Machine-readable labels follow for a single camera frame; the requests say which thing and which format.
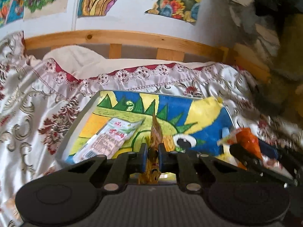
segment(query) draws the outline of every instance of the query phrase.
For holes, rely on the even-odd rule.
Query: wooden headboard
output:
[[[248,70],[256,79],[267,82],[269,71],[241,57],[233,49],[215,48],[194,41],[159,34],[123,30],[79,30],[47,34],[25,40],[26,49],[50,47],[51,50],[75,44],[110,44],[109,58],[121,58],[122,45],[157,48],[158,60],[183,62],[185,53],[209,58],[211,61],[238,65]]]

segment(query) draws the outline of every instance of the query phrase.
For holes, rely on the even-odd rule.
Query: wall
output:
[[[157,0],[118,0],[106,16],[78,18],[73,25],[77,7],[75,1],[69,0],[66,13],[7,24],[0,28],[0,37],[17,30],[24,30],[25,38],[28,38],[72,29],[103,29],[157,33],[212,46],[232,47],[237,39],[236,26],[226,0],[202,0],[195,24],[144,14]]]

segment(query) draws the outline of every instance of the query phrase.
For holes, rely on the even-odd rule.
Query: silver screw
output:
[[[198,191],[201,189],[201,185],[197,183],[189,183],[186,185],[186,188],[189,191]]]
[[[119,188],[118,184],[115,183],[108,183],[104,185],[104,189],[107,191],[115,191]]]

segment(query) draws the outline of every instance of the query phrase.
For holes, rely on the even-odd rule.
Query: bedspread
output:
[[[31,64],[21,32],[4,38],[0,51],[0,204],[25,183],[55,170],[54,156],[62,138],[99,89],[221,97],[237,127],[250,127],[270,144],[303,145],[302,130],[296,125],[265,116],[254,107],[249,88],[254,79],[231,66],[210,62],[189,69],[169,63],[76,79],[54,59]],[[16,224],[0,210],[0,225]]]

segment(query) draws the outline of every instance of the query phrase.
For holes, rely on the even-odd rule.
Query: barcode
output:
[[[96,155],[98,155],[98,154],[95,153],[94,151],[89,151],[89,152],[85,155],[85,157],[86,157],[86,159],[89,159],[89,158],[92,158],[92,157],[94,157],[94,156],[96,156]]]

